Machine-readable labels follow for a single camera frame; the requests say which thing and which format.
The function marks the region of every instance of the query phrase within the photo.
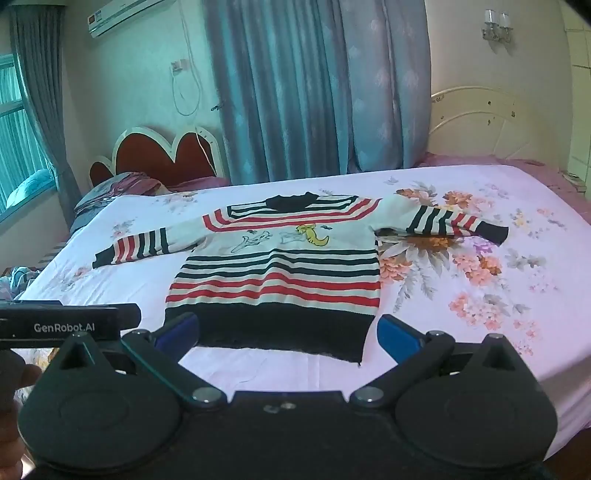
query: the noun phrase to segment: screw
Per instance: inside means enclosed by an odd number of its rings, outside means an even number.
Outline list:
[[[353,395],[360,402],[373,403],[381,400],[384,396],[384,392],[377,387],[361,387],[356,390]]]
[[[207,406],[214,406],[222,398],[222,392],[215,387],[201,387],[193,391],[193,400]]]

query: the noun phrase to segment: cartoon print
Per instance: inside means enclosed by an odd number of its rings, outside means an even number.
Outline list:
[[[259,233],[257,236],[253,236],[253,237],[248,237],[248,236],[244,235],[242,237],[242,243],[240,243],[239,245],[235,246],[232,250],[230,250],[230,253],[235,254],[236,252],[239,252],[240,250],[243,250],[246,247],[253,247],[254,245],[260,245],[264,241],[269,240],[271,237],[272,237],[272,235],[266,230],[263,233]]]
[[[307,223],[305,225],[300,225],[299,227],[297,227],[295,229],[295,231],[297,231],[300,235],[305,235],[306,240],[308,240],[309,243],[311,243],[312,245],[315,245],[317,247],[323,247],[326,244],[328,244],[329,237],[326,236],[322,240],[319,239],[318,236],[316,235],[316,230],[314,230],[315,228],[316,228],[315,223]]]
[[[306,241],[306,237],[299,232],[281,232],[281,245]]]

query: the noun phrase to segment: floral bed sheet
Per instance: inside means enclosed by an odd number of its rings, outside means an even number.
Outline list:
[[[141,326],[164,320],[164,299],[186,253],[91,269],[113,239],[168,226],[233,203],[277,194],[401,194],[509,226],[498,247],[479,237],[424,238],[380,231],[379,314],[420,331],[440,329],[460,342],[506,335],[542,382],[559,416],[557,451],[591,422],[591,236],[589,226],[552,191],[508,166],[448,166],[234,186],[161,197],[125,196],[78,232],[23,299],[64,304],[137,303]],[[47,362],[49,351],[21,351]],[[395,362],[379,347],[375,323],[361,365],[298,352],[194,348],[181,364],[222,388],[341,390],[348,395]]]

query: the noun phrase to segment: crumpled clothing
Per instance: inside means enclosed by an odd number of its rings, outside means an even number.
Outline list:
[[[10,274],[0,277],[0,300],[18,300],[40,273],[39,270],[29,267],[14,267]]]

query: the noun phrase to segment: blue gripper pad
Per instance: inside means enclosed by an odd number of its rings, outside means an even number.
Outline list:
[[[378,320],[378,343],[389,356],[401,364],[424,345],[425,336],[392,315]]]
[[[184,313],[152,334],[154,348],[178,362],[199,341],[199,319]]]

